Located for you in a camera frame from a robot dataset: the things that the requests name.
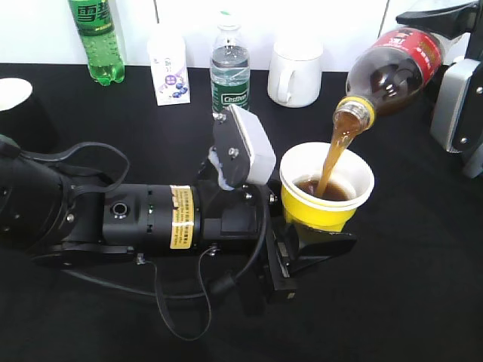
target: water bottle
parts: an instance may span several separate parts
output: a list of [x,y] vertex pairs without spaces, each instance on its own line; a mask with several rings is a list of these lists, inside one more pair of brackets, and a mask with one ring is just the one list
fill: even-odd
[[108,0],[69,0],[69,6],[88,56],[91,77],[102,85],[122,82],[124,63]]
[[250,56],[239,38],[240,25],[222,11],[218,24],[220,34],[211,56],[211,95],[213,112],[221,112],[229,104],[249,108]]

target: plastic bottle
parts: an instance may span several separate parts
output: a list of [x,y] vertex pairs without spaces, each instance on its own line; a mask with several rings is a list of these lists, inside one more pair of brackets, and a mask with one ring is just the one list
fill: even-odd
[[124,63],[108,0],[69,0],[69,6],[88,56],[91,77],[102,85],[122,82]]
[[406,107],[434,76],[444,52],[434,35],[419,29],[402,27],[381,36],[350,70],[347,96],[334,112],[334,123],[349,113],[358,119],[362,132],[376,115]]
[[230,103],[249,109],[250,56],[239,38],[240,25],[222,11],[218,35],[211,56],[211,94],[213,112],[220,112]]

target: cola bottle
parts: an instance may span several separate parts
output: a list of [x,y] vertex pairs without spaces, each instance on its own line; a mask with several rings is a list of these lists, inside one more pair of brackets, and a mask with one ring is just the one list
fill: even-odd
[[404,108],[434,76],[444,52],[441,39],[420,29],[402,27],[381,36],[350,70],[334,123],[350,113],[365,130],[376,115]]

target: red bottle label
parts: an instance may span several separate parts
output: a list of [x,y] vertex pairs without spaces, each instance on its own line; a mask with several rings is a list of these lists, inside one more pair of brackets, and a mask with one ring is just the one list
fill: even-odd
[[442,62],[441,50],[435,40],[416,29],[392,30],[377,39],[372,47],[395,48],[406,52],[420,67],[424,84],[434,76]]

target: green soda bottle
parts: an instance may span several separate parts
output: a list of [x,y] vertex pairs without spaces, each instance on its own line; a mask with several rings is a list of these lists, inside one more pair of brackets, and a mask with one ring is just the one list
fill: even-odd
[[91,77],[102,85],[124,79],[124,63],[118,48],[108,0],[69,0]]

